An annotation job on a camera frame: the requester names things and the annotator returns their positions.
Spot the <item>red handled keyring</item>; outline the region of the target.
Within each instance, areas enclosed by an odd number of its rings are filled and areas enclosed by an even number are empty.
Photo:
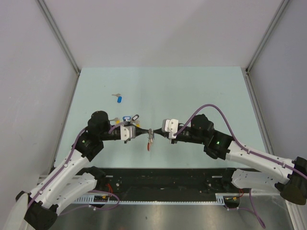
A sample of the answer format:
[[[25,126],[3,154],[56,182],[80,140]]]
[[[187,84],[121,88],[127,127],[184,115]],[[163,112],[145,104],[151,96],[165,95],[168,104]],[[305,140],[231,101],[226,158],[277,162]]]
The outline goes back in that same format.
[[[147,150],[150,151],[151,146],[153,144],[154,141],[154,131],[150,128],[148,130],[148,143],[147,143]]]

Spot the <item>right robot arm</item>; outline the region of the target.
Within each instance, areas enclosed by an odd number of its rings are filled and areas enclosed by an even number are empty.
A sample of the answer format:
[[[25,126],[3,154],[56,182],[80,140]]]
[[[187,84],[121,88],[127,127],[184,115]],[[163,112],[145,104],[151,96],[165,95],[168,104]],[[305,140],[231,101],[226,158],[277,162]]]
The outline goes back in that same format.
[[[292,160],[258,152],[233,136],[214,129],[214,124],[204,114],[192,118],[190,126],[175,119],[163,121],[154,130],[171,141],[202,144],[203,151],[213,159],[233,161],[253,169],[247,172],[230,169],[221,186],[226,192],[250,188],[278,192],[280,196],[297,205],[307,203],[307,161],[302,157]]]

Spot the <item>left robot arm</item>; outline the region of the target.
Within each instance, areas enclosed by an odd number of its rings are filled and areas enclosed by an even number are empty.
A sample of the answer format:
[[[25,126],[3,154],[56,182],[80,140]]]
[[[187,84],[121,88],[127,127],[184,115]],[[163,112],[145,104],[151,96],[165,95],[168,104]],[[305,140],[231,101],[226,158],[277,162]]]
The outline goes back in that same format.
[[[102,191],[106,186],[105,173],[97,167],[87,169],[83,175],[73,177],[88,165],[104,147],[107,140],[128,142],[151,129],[142,129],[128,120],[111,125],[105,111],[91,115],[87,127],[77,135],[70,153],[39,185],[28,193],[28,208],[24,220],[35,230],[48,230],[62,211],[85,193]]]

